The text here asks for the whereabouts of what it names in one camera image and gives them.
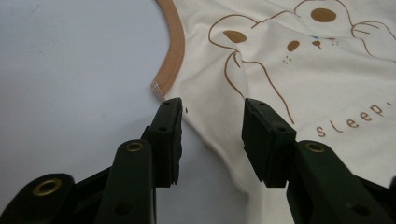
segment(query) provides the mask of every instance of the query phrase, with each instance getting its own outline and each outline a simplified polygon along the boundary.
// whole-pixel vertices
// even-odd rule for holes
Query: white table surface
[[[78,182],[140,138],[169,45],[154,0],[0,1],[0,211],[31,180]],[[179,184],[157,189],[158,223],[243,223],[247,196],[183,123]]]

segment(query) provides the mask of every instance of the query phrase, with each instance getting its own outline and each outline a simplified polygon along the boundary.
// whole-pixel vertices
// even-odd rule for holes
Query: bear eye
[[[244,34],[242,34],[241,32],[227,30],[227,31],[224,31],[223,33],[235,44],[242,43],[247,40],[247,37]]]
[[[330,22],[337,18],[337,14],[327,8],[317,8],[311,12],[311,18],[314,19],[314,21]]]
[[[300,46],[300,42],[293,40],[288,44],[288,51],[292,52]]]

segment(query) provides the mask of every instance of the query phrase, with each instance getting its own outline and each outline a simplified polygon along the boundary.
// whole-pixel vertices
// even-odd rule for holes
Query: fabric edge
[[[173,0],[157,0],[170,33],[170,45],[163,64],[151,83],[154,94],[162,101],[172,88],[184,58],[185,39],[183,26]]]

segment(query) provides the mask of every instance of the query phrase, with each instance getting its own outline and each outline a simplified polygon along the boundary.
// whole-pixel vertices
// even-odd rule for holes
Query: bear ear
[[[235,44],[242,43],[247,40],[247,37],[238,31],[227,30],[227,31],[224,31],[223,33]]]

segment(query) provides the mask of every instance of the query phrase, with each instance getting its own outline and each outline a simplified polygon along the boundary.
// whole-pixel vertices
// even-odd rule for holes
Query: white fabric
[[[389,185],[396,175],[394,1],[173,2],[185,55],[162,94],[182,98],[184,119],[248,193],[247,223],[292,218],[286,191],[259,182],[243,149],[244,98],[269,104],[298,141],[322,142],[355,175]]]

